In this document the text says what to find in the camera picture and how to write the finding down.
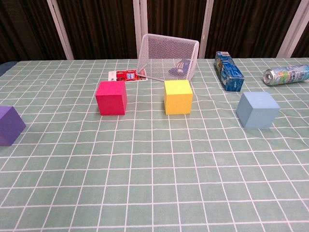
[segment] light blue cube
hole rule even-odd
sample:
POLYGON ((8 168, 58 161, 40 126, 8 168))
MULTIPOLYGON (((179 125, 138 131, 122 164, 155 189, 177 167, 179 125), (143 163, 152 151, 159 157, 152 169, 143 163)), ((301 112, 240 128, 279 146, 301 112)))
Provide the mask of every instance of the light blue cube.
POLYGON ((267 92, 244 92, 236 113, 244 128, 269 128, 280 106, 267 92))

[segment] card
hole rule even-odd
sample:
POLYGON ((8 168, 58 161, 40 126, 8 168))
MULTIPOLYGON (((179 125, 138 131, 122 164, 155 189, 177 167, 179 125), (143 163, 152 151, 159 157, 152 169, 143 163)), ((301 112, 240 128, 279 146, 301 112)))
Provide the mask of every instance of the card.
MULTIPOLYGON (((141 71, 143 75, 146 75, 145 69, 141 71)), ((146 81, 147 77, 139 76, 136 74, 136 69, 131 70, 120 70, 108 72, 108 81, 146 81)))

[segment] black curtain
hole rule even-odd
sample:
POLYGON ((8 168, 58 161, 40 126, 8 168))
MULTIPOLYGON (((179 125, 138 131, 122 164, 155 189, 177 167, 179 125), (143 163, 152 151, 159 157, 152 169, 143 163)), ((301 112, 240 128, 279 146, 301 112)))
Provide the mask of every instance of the black curtain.
POLYGON ((0 63, 66 59, 45 0, 1 0, 0 27, 0 63))
POLYGON ((200 42, 206 0, 147 0, 148 32, 200 42))
POLYGON ((292 57, 309 57, 309 23, 301 35, 292 57))
POLYGON ((58 0, 75 59, 136 58, 133 1, 58 0))
POLYGON ((276 57, 300 0, 215 0, 205 58, 276 57))

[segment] can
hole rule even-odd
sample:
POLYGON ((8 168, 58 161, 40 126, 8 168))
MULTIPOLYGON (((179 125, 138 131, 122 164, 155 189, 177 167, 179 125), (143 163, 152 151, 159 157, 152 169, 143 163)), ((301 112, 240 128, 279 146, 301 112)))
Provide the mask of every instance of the can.
POLYGON ((267 69, 263 74, 266 85, 280 85, 297 81, 305 81, 309 78, 309 65, 294 65, 267 69))

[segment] cube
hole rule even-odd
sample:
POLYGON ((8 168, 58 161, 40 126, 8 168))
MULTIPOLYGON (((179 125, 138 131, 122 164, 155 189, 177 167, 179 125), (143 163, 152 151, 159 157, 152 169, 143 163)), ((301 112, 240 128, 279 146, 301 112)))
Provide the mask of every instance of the cube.
POLYGON ((236 113, 244 128, 269 128, 280 110, 267 92, 244 92, 236 113))
POLYGON ((96 99, 101 115, 124 115, 127 103, 125 82, 102 81, 96 99))
POLYGON ((12 106, 0 106, 0 146, 10 146, 26 127, 12 106))
POLYGON ((167 115, 189 114, 193 93, 188 80, 164 82, 164 106, 167 115))

